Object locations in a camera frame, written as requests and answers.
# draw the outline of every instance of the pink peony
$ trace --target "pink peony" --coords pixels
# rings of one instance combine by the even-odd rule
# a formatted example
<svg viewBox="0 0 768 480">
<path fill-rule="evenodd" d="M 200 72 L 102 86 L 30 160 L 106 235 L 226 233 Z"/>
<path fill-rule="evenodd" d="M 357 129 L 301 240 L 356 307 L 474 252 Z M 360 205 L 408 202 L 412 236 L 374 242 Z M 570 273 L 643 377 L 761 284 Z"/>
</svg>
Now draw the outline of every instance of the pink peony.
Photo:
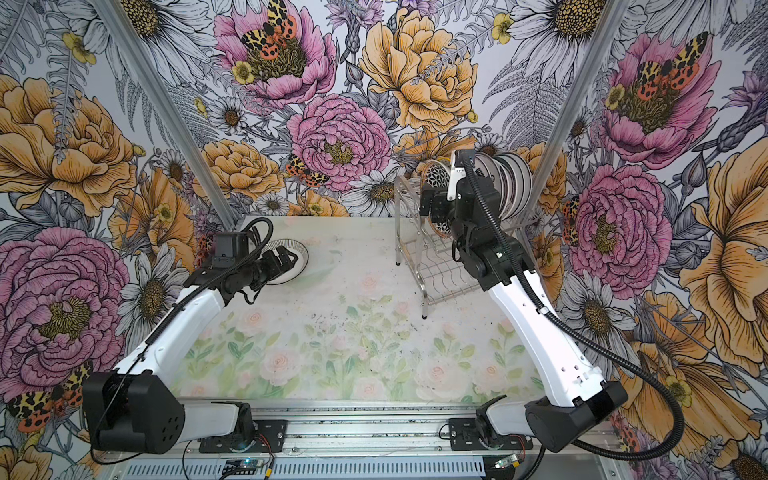
<svg viewBox="0 0 768 480">
<path fill-rule="evenodd" d="M 299 13 L 288 0 L 286 6 L 288 15 L 296 19 L 296 38 L 281 47 L 274 60 L 249 55 L 240 41 L 244 33 L 263 28 L 267 8 L 256 13 L 248 7 L 245 16 L 233 11 L 231 17 L 214 19 L 216 48 L 223 52 L 219 62 L 233 71 L 233 83 L 246 89 L 250 100 L 246 106 L 256 112 L 303 103 L 329 91 L 336 80 L 336 45 L 331 34 L 323 36 L 306 7 Z"/>
<path fill-rule="evenodd" d="M 51 391 L 83 362 L 110 369 L 128 269 L 104 242 L 71 228 L 0 246 L 0 394 Z"/>
<path fill-rule="evenodd" d="M 337 94 L 314 98 L 287 127 L 293 153 L 310 170 L 328 175 L 325 186 L 331 190 L 346 192 L 350 181 L 389 163 L 389 137 L 379 114 Z"/>
<path fill-rule="evenodd" d="M 666 167 L 707 129 L 717 112 L 707 108 L 720 62 L 710 65 L 711 36 L 697 61 L 698 73 L 681 90 L 659 88 L 649 100 L 637 96 L 641 83 L 637 68 L 644 61 L 664 65 L 685 48 L 672 46 L 672 38 L 660 44 L 657 37 L 640 35 L 619 61 L 605 99 L 605 109 L 591 128 L 592 138 L 608 151 L 630 162 L 643 162 L 651 170 Z"/>
<path fill-rule="evenodd" d="M 600 166 L 579 196 L 574 271 L 599 277 L 619 299 L 642 293 L 670 252 L 672 227 L 663 212 L 656 177 L 637 165 Z"/>
</svg>

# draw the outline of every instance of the dish rack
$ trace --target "dish rack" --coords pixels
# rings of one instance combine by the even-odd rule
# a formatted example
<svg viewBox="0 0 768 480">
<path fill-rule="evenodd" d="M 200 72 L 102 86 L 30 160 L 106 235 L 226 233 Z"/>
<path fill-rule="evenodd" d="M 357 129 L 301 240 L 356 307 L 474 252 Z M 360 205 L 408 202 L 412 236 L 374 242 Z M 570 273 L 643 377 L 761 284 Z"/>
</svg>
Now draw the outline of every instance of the dish rack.
<svg viewBox="0 0 768 480">
<path fill-rule="evenodd" d="M 420 179 L 395 179 L 395 262 L 400 265 L 405 259 L 411 270 L 421 291 L 422 318 L 426 319 L 430 306 L 480 286 L 460 262 L 453 260 L 453 240 L 440 237 L 427 217 L 419 215 L 420 194 Z M 502 227 L 510 226 L 510 222 L 502 222 Z M 528 242 L 522 243 L 528 249 Z"/>
</svg>

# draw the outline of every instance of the floral tablecloth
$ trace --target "floral tablecloth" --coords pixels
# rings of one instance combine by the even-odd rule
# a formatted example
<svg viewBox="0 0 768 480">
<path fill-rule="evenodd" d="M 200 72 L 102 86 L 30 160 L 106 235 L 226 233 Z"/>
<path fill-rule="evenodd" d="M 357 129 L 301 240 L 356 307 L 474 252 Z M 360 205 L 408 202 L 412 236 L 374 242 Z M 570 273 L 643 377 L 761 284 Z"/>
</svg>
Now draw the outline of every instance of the floral tablecloth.
<svg viewBox="0 0 768 480">
<path fill-rule="evenodd" d="M 295 280 L 238 296 L 177 373 L 183 397 L 485 402 L 541 397 L 530 356 L 481 291 L 421 317 L 394 220 L 278 217 L 273 238 L 304 243 Z"/>
</svg>

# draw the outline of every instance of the flower bud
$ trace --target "flower bud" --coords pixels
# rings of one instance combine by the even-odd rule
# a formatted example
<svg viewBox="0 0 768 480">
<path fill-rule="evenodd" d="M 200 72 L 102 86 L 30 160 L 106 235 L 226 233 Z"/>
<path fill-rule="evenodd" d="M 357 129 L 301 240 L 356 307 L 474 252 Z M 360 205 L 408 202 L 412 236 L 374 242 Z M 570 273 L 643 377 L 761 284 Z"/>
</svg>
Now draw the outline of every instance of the flower bud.
<svg viewBox="0 0 768 480">
<path fill-rule="evenodd" d="M 351 84 L 360 83 L 360 89 L 362 90 L 362 69 L 357 65 L 346 62 L 346 79 Z"/>
<path fill-rule="evenodd" d="M 58 206 L 58 212 L 68 222 L 74 223 L 85 215 L 85 206 L 79 200 L 72 197 L 65 198 Z"/>
<path fill-rule="evenodd" d="M 692 270 L 699 266 L 703 258 L 701 249 L 694 242 L 683 242 L 674 253 L 681 267 Z"/>
<path fill-rule="evenodd" d="M 683 194 L 690 195 L 694 188 L 701 187 L 707 181 L 707 164 L 704 163 L 704 154 L 699 153 L 683 169 L 680 182 L 683 184 Z"/>
</svg>

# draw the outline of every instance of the white plate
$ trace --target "white plate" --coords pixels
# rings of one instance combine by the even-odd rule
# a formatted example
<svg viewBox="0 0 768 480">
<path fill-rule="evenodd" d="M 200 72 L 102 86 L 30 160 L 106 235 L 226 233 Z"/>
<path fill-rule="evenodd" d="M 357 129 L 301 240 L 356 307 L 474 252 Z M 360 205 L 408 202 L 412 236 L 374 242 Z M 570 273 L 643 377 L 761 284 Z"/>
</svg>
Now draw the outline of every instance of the white plate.
<svg viewBox="0 0 768 480">
<path fill-rule="evenodd" d="M 272 240 L 264 247 L 264 250 L 275 250 L 280 245 L 287 248 L 289 252 L 298 255 L 299 259 L 296 261 L 296 265 L 294 265 L 292 269 L 288 270 L 283 275 L 278 276 L 275 280 L 267 282 L 267 285 L 281 285 L 285 282 L 293 280 L 304 271 L 306 265 L 310 261 L 310 253 L 307 251 L 304 244 L 297 240 L 291 240 L 290 238 Z"/>
</svg>

